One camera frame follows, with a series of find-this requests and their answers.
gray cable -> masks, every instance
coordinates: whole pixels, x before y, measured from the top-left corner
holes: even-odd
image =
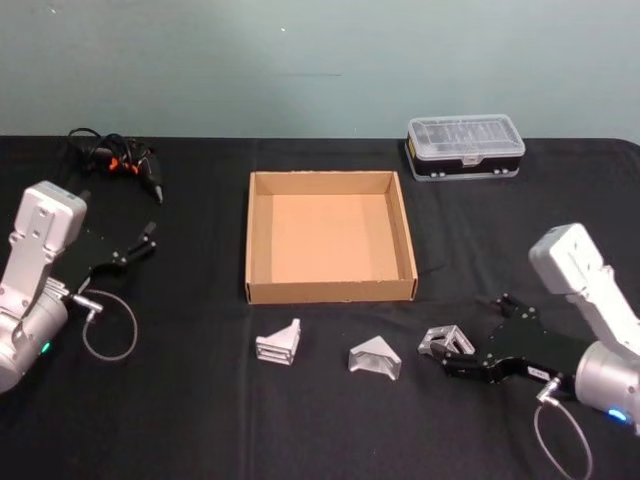
[[[542,440],[542,435],[540,435],[540,428],[538,426],[538,418],[540,416],[540,412],[542,411],[542,408],[545,405],[551,405],[553,407],[558,408],[560,411],[562,411],[565,414],[565,416],[569,419],[571,424],[573,425],[573,428],[575,428],[576,433],[580,437],[580,440],[582,441],[582,445],[584,446],[584,451],[587,455],[587,472],[584,474],[584,477],[582,477],[582,480],[589,480],[589,478],[591,478],[591,474],[593,473],[593,455],[591,454],[591,448],[589,447],[589,442],[587,441],[587,437],[585,437],[584,432],[582,431],[582,428],[580,428],[580,425],[578,425],[578,422],[576,422],[576,419],[573,418],[573,415],[571,415],[571,413],[569,413],[569,410],[567,410],[561,403],[554,405],[554,404],[545,402],[540,406],[538,406],[538,408],[536,409],[536,413],[533,416],[533,428],[536,431],[536,437],[538,438],[538,443],[540,443],[542,450],[544,450],[544,453],[547,455],[549,460],[551,460],[551,463],[553,463],[553,465],[558,469],[558,471],[565,478],[569,480],[575,480],[574,477],[569,475],[566,472],[566,470],[560,466],[560,463],[555,459],[553,455],[551,455],[551,452],[549,451],[544,441]]]
[[[82,329],[82,341],[84,342],[84,346],[87,348],[87,350],[89,350],[89,353],[91,355],[93,355],[94,357],[100,360],[104,360],[105,362],[117,362],[119,360],[123,360],[127,358],[131,354],[131,352],[133,352],[133,350],[136,348],[136,344],[138,343],[138,321],[136,320],[136,316],[134,315],[133,310],[131,310],[131,307],[127,304],[127,302],[122,300],[117,295],[114,295],[113,293],[104,292],[102,290],[85,290],[85,292],[91,293],[93,295],[102,295],[104,297],[108,297],[112,300],[115,300],[120,305],[122,305],[125,308],[125,310],[129,312],[129,316],[131,317],[131,322],[133,323],[133,339],[131,340],[131,345],[129,346],[126,352],[113,357],[107,357],[105,355],[102,355],[96,352],[93,349],[93,347],[89,345],[89,340],[87,339],[87,331],[89,330],[90,322],[85,322],[84,328]]]

table surface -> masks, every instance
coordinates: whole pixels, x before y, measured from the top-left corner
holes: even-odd
[[[51,350],[0,397],[6,478],[562,478],[536,443],[540,384],[447,378],[416,353],[426,330],[458,324],[480,344],[501,320],[477,297],[504,291],[542,310],[550,329],[592,340],[528,263],[550,227],[586,225],[640,311],[640,147],[617,140],[527,140],[513,179],[423,184],[396,140],[152,140],[166,180],[154,205],[131,179],[69,177],[92,191],[87,225],[126,241],[158,223],[155,257],[116,282],[140,322],[125,362],[84,349],[74,315]],[[0,138],[0,232],[22,190],[56,170],[58,138]],[[398,170],[420,276],[411,303],[249,306],[243,291],[249,173]],[[0,246],[0,260],[8,243]],[[295,364],[259,362],[254,338],[302,319]],[[128,340],[116,315],[92,329],[103,348]],[[349,373],[348,350],[382,335],[402,358],[396,382]],[[637,478],[631,431],[569,404],[595,458],[594,478]],[[566,420],[543,433],[568,469],[584,456]]]

clear plastic box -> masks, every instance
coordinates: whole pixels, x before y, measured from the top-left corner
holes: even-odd
[[[513,177],[525,152],[507,115],[414,118],[405,149],[420,181]]]

cardboard box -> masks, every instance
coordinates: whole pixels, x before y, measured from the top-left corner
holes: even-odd
[[[247,300],[413,300],[418,285],[396,172],[254,172]]]

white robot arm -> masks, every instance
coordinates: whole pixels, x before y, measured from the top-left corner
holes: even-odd
[[[0,393],[20,381],[67,321],[67,299],[102,310],[49,277],[53,262],[77,238],[86,211],[83,199],[50,182],[23,194],[0,282]]]
[[[635,426],[640,434],[640,320],[585,227],[552,228],[529,252],[551,293],[574,303],[598,337],[582,356],[575,392],[581,403]]]

